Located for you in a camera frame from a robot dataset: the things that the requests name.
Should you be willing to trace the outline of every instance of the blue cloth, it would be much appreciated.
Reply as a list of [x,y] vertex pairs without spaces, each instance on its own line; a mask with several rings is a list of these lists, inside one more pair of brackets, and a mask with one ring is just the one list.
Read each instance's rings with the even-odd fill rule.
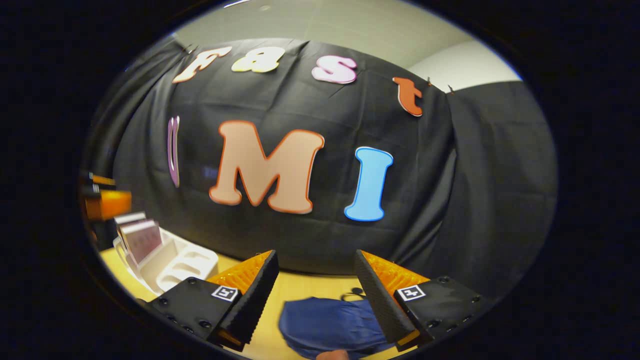
[[381,352],[387,343],[368,300],[287,301],[278,324],[287,345],[315,360],[321,352],[344,349],[349,360]]

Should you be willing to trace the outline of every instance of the blue letter i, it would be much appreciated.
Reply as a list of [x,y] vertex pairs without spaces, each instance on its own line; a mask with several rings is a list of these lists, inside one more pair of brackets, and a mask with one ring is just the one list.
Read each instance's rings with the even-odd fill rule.
[[344,214],[357,221],[380,220],[385,216],[380,207],[385,175],[394,157],[386,151],[362,146],[356,149],[356,159],[360,160],[358,188],[353,203],[344,208]]

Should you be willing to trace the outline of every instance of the yellow table surface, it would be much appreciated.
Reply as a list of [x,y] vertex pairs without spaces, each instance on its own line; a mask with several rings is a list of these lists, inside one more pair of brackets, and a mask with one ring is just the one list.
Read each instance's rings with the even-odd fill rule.
[[[113,275],[122,283],[122,286],[131,293],[131,296],[146,301],[156,298],[156,295],[149,291],[144,285],[133,277],[126,269],[115,249],[107,249],[100,252],[102,260],[111,270]],[[240,261],[218,254],[218,271],[234,266]],[[302,300],[309,297],[340,299],[344,293],[351,292],[352,288],[361,287],[360,281],[355,276],[338,275],[308,275],[292,272],[280,271],[278,279],[273,285],[267,304],[264,307],[258,326],[255,328],[251,343],[244,346],[242,352],[235,352],[242,356],[254,360],[302,360],[304,357],[298,355],[289,348],[280,334],[278,321],[285,301]],[[351,296],[346,300],[359,300],[360,297]],[[395,347],[369,355],[363,359],[383,360],[391,359],[405,352],[409,352],[415,347],[398,352]]]

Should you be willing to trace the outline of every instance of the white wall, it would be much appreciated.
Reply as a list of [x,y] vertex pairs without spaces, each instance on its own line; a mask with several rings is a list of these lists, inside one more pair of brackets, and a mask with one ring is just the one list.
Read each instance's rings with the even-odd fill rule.
[[408,69],[442,90],[450,92],[488,83],[521,80],[511,67],[477,41],[464,42],[435,53]]

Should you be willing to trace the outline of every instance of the foam letter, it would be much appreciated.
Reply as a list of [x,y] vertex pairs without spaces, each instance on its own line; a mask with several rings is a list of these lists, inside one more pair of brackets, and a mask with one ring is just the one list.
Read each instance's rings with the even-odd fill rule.
[[216,186],[209,190],[214,202],[238,205],[242,195],[236,189],[240,173],[244,191],[253,206],[262,202],[274,181],[276,191],[267,203],[283,213],[306,214],[313,209],[309,201],[309,180],[316,152],[324,147],[322,135],[293,130],[285,135],[267,158],[255,125],[247,121],[225,121],[220,125],[225,139]]
[[204,70],[210,63],[213,62],[218,56],[224,56],[231,51],[231,47],[221,47],[220,49],[213,49],[203,51],[198,56],[196,56],[195,60],[187,66],[184,71],[182,71],[178,76],[176,76],[172,83],[181,83],[183,81],[187,81],[193,78],[196,74],[196,70]]
[[380,207],[382,189],[394,157],[386,151],[363,146],[356,149],[356,158],[360,160],[358,188],[353,203],[344,208],[344,214],[357,221],[380,220],[385,216]]
[[166,156],[169,160],[169,174],[176,188],[180,187],[180,174],[178,173],[178,126],[180,117],[169,120],[169,129],[166,138]]
[[405,78],[393,78],[398,84],[398,102],[402,109],[413,116],[422,115],[422,109],[415,105],[415,97],[422,98],[422,92],[415,88],[413,81]]
[[267,72],[278,67],[278,59],[284,55],[281,47],[260,47],[249,51],[244,58],[238,59],[232,66],[232,71]]
[[336,84],[348,84],[356,79],[356,62],[353,59],[340,56],[323,56],[316,61],[316,67],[311,70],[311,75],[316,80],[328,81]]

